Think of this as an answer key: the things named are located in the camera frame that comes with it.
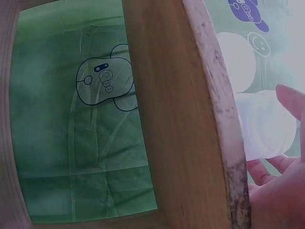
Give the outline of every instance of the wooden post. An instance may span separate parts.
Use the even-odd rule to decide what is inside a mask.
[[[31,224],[10,136],[10,62],[20,10],[0,0],[1,229],[249,229],[241,129],[202,0],[122,0],[158,210],[75,224]]]

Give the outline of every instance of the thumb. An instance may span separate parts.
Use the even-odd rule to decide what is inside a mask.
[[[305,162],[305,110],[303,110],[301,115],[300,144],[301,144],[301,161]]]
[[[293,88],[277,85],[276,95],[278,101],[297,119],[301,120],[302,111],[305,108],[305,94]]]

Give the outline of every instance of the purple cartoon print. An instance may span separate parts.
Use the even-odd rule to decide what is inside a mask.
[[[269,32],[269,27],[261,18],[257,0],[228,0],[235,17],[241,21],[253,22],[261,31]]]

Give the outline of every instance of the plastic container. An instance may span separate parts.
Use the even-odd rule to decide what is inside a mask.
[[[253,83],[256,59],[252,46],[243,36],[232,32],[217,34],[234,93],[247,90]]]
[[[292,145],[296,119],[277,100],[275,91],[236,94],[246,160],[272,158]]]

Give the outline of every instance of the cartoon face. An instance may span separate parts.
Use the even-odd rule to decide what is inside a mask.
[[[268,25],[262,20],[257,8],[257,0],[228,0],[228,2],[233,14],[239,20],[253,22],[261,31],[269,31]]]
[[[76,76],[79,99],[97,105],[126,95],[133,86],[131,64],[124,58],[91,58],[82,63]]]
[[[259,54],[263,57],[268,57],[271,55],[270,46],[268,45],[265,38],[262,37],[260,34],[258,34],[256,32],[251,32],[248,34],[247,39],[248,39],[248,42],[253,47],[253,50],[257,54]]]

